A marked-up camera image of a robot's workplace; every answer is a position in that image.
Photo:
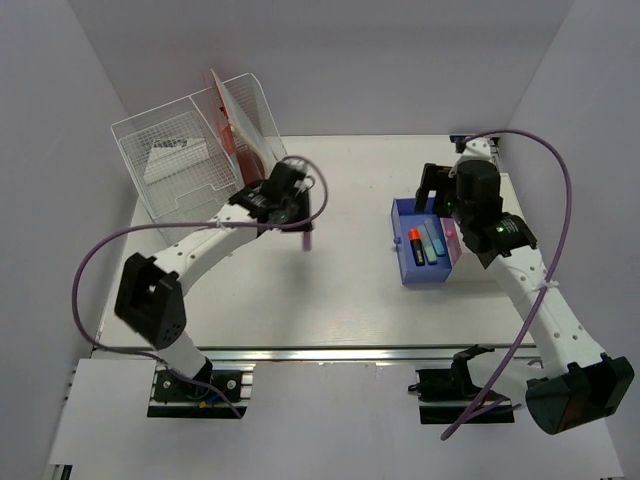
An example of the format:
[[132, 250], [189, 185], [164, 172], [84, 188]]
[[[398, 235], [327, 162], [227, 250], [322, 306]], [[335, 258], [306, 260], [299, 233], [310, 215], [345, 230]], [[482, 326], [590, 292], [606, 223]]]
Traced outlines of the pink highlighter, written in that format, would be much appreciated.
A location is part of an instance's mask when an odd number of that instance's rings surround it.
[[312, 249], [312, 232], [304, 232], [302, 236], [302, 248], [304, 252], [310, 252]]

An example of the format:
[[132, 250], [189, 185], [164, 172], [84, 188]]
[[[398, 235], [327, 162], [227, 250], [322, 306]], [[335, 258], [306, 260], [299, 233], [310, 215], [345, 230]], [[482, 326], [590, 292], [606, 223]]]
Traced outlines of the blue highlighter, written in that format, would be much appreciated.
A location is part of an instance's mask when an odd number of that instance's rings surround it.
[[424, 222], [426, 231], [429, 235], [431, 244], [433, 246], [434, 252], [437, 257], [444, 257], [446, 254], [446, 249], [443, 241], [440, 238], [439, 231], [434, 222], [434, 218], [432, 216], [428, 216]]

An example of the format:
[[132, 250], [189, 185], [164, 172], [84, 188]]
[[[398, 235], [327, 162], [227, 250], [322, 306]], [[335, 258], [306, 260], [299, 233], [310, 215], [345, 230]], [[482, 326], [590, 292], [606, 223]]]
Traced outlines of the orange black highlighter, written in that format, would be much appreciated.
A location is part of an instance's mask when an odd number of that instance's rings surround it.
[[425, 266], [426, 258], [419, 230], [417, 228], [411, 228], [408, 231], [408, 237], [415, 265], [418, 267]]

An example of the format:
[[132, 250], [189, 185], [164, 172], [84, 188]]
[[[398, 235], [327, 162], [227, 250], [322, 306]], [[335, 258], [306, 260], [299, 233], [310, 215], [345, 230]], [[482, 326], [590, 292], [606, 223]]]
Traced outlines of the green highlighter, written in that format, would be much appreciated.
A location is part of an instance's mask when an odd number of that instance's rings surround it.
[[421, 241], [423, 245], [424, 255], [426, 258], [426, 262], [429, 265], [436, 265], [438, 263], [438, 257], [435, 253], [431, 238], [427, 232], [426, 226], [421, 225], [419, 228], [419, 233], [421, 235]]

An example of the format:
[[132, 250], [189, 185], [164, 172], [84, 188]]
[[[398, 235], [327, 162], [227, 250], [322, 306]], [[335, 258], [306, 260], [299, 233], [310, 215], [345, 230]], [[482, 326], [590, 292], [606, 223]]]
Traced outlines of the red plastic folder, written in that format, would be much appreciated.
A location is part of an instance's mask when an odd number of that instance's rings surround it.
[[247, 185], [266, 178], [257, 130], [213, 69], [203, 74], [211, 103], [215, 131], [223, 150]]

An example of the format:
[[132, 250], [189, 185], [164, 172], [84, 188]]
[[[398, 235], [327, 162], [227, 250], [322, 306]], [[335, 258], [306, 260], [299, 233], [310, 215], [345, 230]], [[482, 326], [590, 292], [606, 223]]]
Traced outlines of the purple blue drawer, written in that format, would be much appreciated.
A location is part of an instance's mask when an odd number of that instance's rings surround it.
[[[401, 282], [404, 285], [444, 283], [451, 272], [451, 263], [440, 219], [432, 213], [415, 213], [414, 203], [415, 200], [413, 198], [395, 198], [392, 201], [390, 213]], [[444, 257], [438, 257], [436, 265], [429, 265], [426, 262], [425, 266], [418, 267], [415, 265], [411, 252], [408, 231], [411, 228], [418, 229], [421, 225], [424, 225], [428, 216], [434, 218], [440, 238], [445, 245], [446, 254]]]

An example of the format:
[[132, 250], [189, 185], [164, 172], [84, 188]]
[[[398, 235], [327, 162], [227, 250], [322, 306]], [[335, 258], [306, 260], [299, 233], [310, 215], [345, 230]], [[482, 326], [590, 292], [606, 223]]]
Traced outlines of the pink drawer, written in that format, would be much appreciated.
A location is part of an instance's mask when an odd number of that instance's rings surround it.
[[464, 245], [459, 226], [452, 218], [441, 218], [440, 223], [443, 230], [451, 267], [455, 268], [455, 265], [465, 254], [468, 253], [468, 250]]

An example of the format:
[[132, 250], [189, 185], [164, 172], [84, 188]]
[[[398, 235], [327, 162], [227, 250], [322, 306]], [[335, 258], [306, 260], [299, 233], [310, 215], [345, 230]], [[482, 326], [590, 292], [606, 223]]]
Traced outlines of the clear document sleeve with papers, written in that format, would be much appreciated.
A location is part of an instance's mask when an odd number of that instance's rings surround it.
[[260, 82], [251, 73], [222, 81], [210, 70], [219, 136], [248, 176], [268, 177], [286, 149]]

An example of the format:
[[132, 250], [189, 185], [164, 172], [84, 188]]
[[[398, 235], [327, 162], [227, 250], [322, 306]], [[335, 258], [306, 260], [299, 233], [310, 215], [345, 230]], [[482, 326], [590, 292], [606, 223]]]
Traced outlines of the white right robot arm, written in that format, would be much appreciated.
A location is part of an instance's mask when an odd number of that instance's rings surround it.
[[463, 242], [498, 282], [537, 347], [538, 368], [512, 363], [517, 350], [500, 355], [474, 345], [452, 360], [447, 389], [469, 399], [457, 424], [482, 412], [490, 392], [523, 403], [534, 422], [556, 435], [613, 415], [634, 377], [629, 360], [606, 353], [585, 330], [550, 279], [526, 222], [503, 209], [501, 176], [488, 160], [423, 168], [418, 212], [452, 219]]

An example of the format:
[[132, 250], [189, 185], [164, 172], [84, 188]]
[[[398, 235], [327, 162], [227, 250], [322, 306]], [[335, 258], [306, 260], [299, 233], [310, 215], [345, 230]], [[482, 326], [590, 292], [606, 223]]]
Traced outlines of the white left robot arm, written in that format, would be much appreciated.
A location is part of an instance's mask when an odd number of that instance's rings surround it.
[[115, 316], [178, 373], [177, 387], [188, 398], [205, 396], [212, 377], [211, 362], [186, 333], [184, 297], [214, 266], [268, 229], [311, 229], [308, 167], [303, 157], [284, 158], [268, 178], [230, 196], [211, 229], [199, 227], [152, 256], [136, 253], [125, 261]]

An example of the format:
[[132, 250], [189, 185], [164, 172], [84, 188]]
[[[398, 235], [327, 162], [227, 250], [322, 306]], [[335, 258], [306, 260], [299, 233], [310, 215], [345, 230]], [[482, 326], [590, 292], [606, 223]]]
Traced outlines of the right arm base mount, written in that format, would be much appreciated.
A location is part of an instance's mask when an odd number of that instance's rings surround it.
[[[418, 399], [420, 423], [422, 425], [453, 423], [482, 388], [471, 380], [468, 370], [469, 361], [476, 357], [488, 360], [489, 355], [494, 352], [495, 349], [492, 347], [474, 345], [456, 353], [451, 364], [446, 368], [417, 370], [417, 382], [409, 385], [407, 391]], [[485, 395], [475, 410], [479, 411], [498, 400], [500, 403], [497, 406], [482, 415], [471, 418], [467, 424], [513, 424], [515, 418], [511, 401], [493, 390]]]

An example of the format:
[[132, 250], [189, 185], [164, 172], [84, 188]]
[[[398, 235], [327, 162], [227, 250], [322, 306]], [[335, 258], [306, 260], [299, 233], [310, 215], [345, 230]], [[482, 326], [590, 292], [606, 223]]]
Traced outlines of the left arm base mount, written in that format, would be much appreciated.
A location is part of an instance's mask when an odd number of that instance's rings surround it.
[[[219, 369], [209, 383], [220, 390], [242, 417], [251, 398], [253, 372], [247, 369]], [[238, 417], [218, 393], [177, 379], [166, 369], [157, 369], [147, 408], [148, 418], [231, 419]]]

